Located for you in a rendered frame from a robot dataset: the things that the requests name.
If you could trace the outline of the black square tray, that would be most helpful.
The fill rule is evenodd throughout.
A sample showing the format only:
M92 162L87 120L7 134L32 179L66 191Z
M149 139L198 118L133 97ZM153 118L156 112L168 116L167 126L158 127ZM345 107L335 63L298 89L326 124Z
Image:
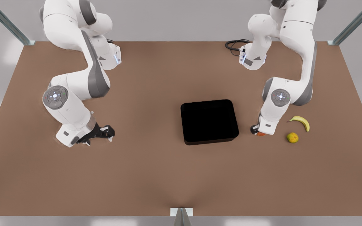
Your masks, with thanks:
M223 143L239 135L231 100L184 103L180 110L186 145Z

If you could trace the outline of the yellow banana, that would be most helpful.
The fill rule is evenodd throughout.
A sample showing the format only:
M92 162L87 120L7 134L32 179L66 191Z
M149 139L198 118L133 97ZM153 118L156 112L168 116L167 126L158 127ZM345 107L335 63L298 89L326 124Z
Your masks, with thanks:
M305 118L300 117L300 116L293 116L288 122L292 122L292 121L298 121L298 122L302 123L303 126L305 127L306 132L309 132L310 124Z

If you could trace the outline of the silver frame post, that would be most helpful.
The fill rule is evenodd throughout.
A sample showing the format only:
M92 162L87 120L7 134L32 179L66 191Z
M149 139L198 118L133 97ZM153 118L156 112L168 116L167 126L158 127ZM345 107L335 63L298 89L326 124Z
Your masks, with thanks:
M36 42L29 40L22 31L0 10L0 23L9 30L17 40L25 46L33 46Z
M193 208L171 208L170 216L175 216L173 226L192 226L189 217L193 216Z
M330 46L339 46L350 34L362 24L362 11L333 40L328 40Z

